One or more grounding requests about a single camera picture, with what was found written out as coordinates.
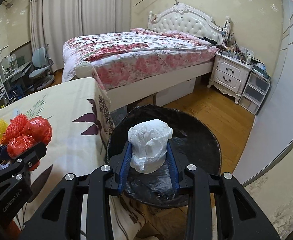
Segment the black trash bag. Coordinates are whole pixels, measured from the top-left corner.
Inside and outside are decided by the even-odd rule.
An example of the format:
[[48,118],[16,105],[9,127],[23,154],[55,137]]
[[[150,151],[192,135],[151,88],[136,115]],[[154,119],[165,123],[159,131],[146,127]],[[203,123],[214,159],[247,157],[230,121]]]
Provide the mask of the black trash bag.
[[[113,130],[107,146],[106,162],[121,154],[128,131],[134,125],[160,119],[173,129],[172,142],[190,163],[211,174],[220,174],[221,150],[214,134],[198,119],[176,109],[147,105],[134,108]],[[176,196],[166,161],[156,171],[142,174],[130,167],[125,195],[157,208],[176,208],[188,204],[188,195]]]

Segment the blue gripper pad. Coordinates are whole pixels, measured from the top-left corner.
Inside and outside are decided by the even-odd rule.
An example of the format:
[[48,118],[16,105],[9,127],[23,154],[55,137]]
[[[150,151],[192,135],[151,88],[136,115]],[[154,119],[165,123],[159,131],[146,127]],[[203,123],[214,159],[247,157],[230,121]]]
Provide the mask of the blue gripper pad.
[[119,172],[119,185],[118,185],[119,195],[122,194],[125,188],[125,184],[128,178],[128,171],[130,169],[131,158],[132,158],[132,144],[129,142],[125,155],[124,155],[122,166]]
[[169,143],[167,143],[166,161],[167,161],[167,165],[168,165],[168,169],[169,169],[172,188],[174,189],[174,191],[177,191],[180,188],[179,173],[178,173],[178,168],[175,163],[172,149],[171,149]]

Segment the drawer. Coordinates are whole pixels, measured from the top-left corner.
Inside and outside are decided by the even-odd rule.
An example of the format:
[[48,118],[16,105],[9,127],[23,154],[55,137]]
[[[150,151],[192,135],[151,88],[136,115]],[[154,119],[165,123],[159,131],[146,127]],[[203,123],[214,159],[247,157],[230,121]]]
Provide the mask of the drawer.
[[231,77],[230,75],[223,73],[220,70],[215,71],[213,81],[223,85],[224,87],[228,88],[234,93],[238,92],[239,87],[241,85],[240,80],[237,80],[236,78]]
[[241,79],[241,73],[245,71],[243,68],[237,65],[231,65],[227,61],[224,61],[223,59],[220,60],[218,65],[218,70],[235,77],[236,79]]

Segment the nightstand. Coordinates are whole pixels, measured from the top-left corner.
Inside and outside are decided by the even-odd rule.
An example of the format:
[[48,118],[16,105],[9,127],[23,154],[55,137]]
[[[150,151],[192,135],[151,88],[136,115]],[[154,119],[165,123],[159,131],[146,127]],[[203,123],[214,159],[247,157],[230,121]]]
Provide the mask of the nightstand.
[[208,88],[214,85],[221,93],[235,97],[238,104],[251,69],[236,58],[217,54]]

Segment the white paper towel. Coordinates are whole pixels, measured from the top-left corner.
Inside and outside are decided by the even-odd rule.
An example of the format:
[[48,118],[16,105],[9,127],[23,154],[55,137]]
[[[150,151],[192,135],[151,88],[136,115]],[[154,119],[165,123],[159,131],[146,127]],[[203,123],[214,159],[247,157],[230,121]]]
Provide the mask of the white paper towel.
[[151,173],[160,168],[165,161],[166,146],[172,132],[172,128],[159,119],[131,127],[128,131],[128,141],[132,143],[130,166],[140,173]]

